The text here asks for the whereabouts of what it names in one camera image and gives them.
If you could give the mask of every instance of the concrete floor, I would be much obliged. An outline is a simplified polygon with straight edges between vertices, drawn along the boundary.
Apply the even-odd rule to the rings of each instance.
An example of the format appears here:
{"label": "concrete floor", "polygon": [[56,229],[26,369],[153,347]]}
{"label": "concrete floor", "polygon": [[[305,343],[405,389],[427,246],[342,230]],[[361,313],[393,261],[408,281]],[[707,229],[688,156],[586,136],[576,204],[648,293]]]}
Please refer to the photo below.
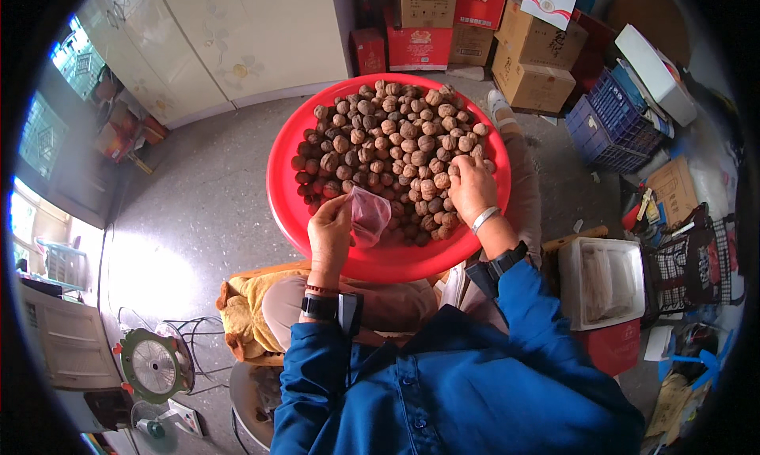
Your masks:
{"label": "concrete floor", "polygon": [[[490,82],[425,75],[451,83],[486,108]],[[115,225],[107,229],[100,287],[100,308],[112,344],[120,337],[116,312],[121,306],[151,327],[166,319],[218,315],[214,300],[231,273],[302,258],[271,217],[264,173],[280,127],[306,99],[252,105],[176,129],[164,143],[146,150],[153,175],[138,168],[127,173],[115,203]],[[617,176],[600,174],[601,183],[594,183],[561,120],[553,126],[542,118],[518,115],[518,123],[529,138],[540,175],[543,240],[572,234],[578,219],[584,220],[583,229],[606,225],[610,237],[621,237]],[[122,323],[143,324],[129,310],[122,311]],[[642,354],[647,336],[641,336]],[[204,369],[233,364],[221,336],[199,339]],[[213,382],[199,381],[197,389],[226,383],[227,374],[212,376]],[[638,365],[621,374],[620,383],[649,419],[660,386],[656,364]],[[183,434],[177,453],[242,453],[230,426],[225,389],[176,399],[199,412],[207,433],[203,441]],[[241,438],[249,452],[261,453],[242,429]]]}

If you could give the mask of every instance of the red plastic basin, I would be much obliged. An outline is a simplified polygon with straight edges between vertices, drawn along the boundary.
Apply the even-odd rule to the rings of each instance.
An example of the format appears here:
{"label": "red plastic basin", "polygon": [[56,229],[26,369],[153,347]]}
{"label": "red plastic basin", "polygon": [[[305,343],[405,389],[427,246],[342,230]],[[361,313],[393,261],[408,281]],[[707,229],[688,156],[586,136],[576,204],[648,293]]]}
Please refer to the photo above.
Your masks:
{"label": "red plastic basin", "polygon": [[[288,119],[277,138],[274,140],[269,162],[267,164],[267,196],[272,215],[285,238],[307,258],[312,252],[306,225],[309,223],[309,210],[303,198],[296,193],[296,172],[290,167],[290,158],[296,155],[298,143],[303,141],[303,130],[314,128],[316,118],[314,107],[319,104],[332,106],[335,97],[345,97],[359,91],[363,85],[374,89],[375,81],[384,79],[388,82],[415,84],[424,89],[439,89],[441,84],[423,77],[408,74],[372,74],[354,77],[335,84],[311,97]],[[509,201],[511,170],[507,150],[499,131],[493,127],[489,118],[467,97],[464,108],[477,117],[477,121],[489,126],[491,133],[486,137],[486,151],[496,164],[496,183],[499,186],[499,207],[506,209]],[[397,247],[357,249],[352,247],[341,275],[363,280],[365,282],[396,283],[411,282],[435,275],[457,265],[470,257],[480,248],[480,242],[472,235],[466,225],[460,225],[454,235],[446,241],[430,241],[425,247]]]}

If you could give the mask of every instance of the red gift box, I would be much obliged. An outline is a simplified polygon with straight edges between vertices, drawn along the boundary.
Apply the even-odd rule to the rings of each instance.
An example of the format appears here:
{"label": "red gift box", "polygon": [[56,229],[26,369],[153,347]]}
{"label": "red gift box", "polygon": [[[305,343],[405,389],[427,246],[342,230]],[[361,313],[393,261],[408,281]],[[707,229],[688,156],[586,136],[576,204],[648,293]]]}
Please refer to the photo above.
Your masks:
{"label": "red gift box", "polygon": [[575,331],[573,336],[583,344],[599,371],[616,376],[638,361],[639,321],[637,318],[611,327]]}
{"label": "red gift box", "polygon": [[388,66],[391,72],[446,70],[452,28],[394,29],[390,10],[385,10],[385,24],[388,25]]}
{"label": "red gift box", "polygon": [[457,0],[454,8],[454,23],[477,26],[485,29],[499,29],[507,0]]}
{"label": "red gift box", "polygon": [[357,76],[387,72],[385,67],[385,39],[375,28],[351,32],[351,49]]}

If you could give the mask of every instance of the sleeve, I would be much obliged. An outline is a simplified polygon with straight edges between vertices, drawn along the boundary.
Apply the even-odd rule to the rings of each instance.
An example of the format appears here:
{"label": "sleeve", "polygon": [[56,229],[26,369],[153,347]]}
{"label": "sleeve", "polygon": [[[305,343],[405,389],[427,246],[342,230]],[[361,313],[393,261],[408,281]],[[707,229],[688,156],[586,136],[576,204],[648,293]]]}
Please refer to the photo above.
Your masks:
{"label": "sleeve", "polygon": [[271,453],[308,453],[346,389],[349,342],[337,325],[291,327],[280,374],[282,404],[274,411]]}
{"label": "sleeve", "polygon": [[559,299],[538,270],[524,260],[516,263],[499,279],[496,301],[509,323],[509,339],[525,365],[606,407],[626,427],[631,440],[641,437],[644,416],[612,377],[594,367],[586,350],[570,335]]}

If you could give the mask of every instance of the black watch strap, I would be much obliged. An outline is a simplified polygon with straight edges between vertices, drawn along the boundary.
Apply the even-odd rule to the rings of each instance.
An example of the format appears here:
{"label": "black watch strap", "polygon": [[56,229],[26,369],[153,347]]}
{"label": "black watch strap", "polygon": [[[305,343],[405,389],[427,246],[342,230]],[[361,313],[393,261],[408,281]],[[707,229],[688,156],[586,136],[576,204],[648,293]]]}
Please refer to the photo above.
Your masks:
{"label": "black watch strap", "polygon": [[506,251],[496,259],[491,260],[490,267],[495,274],[495,280],[499,280],[499,277],[507,270],[511,269],[513,265],[521,260],[525,259],[527,255],[527,244],[524,241],[520,241],[518,247],[515,247],[511,251]]}
{"label": "black watch strap", "polygon": [[335,321],[337,314],[337,298],[321,297],[307,293],[301,300],[301,310],[307,318],[315,320]]}

